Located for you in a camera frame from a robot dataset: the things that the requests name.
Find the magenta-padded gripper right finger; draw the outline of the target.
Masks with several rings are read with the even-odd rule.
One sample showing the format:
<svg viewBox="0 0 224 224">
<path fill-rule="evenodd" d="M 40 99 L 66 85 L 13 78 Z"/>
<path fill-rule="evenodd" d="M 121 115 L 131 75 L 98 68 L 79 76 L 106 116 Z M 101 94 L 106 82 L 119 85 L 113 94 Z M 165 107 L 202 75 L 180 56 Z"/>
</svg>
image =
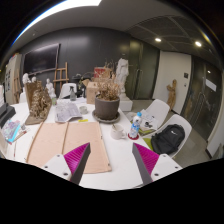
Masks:
<svg viewBox="0 0 224 224">
<path fill-rule="evenodd" d="M 134 143 L 135 157 L 143 185 L 147 185 L 182 169 L 169 155 L 157 154 L 146 147 Z"/>
</svg>

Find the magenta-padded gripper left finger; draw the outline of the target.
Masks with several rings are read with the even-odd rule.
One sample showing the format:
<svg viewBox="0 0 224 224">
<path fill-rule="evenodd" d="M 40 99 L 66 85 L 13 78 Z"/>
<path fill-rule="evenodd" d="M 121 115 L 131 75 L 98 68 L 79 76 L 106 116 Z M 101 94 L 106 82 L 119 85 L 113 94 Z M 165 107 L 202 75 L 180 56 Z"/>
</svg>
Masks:
<svg viewBox="0 0 224 224">
<path fill-rule="evenodd" d="M 78 185 L 90 153 L 90 144 L 85 143 L 65 155 L 55 155 L 42 169 Z"/>
</svg>

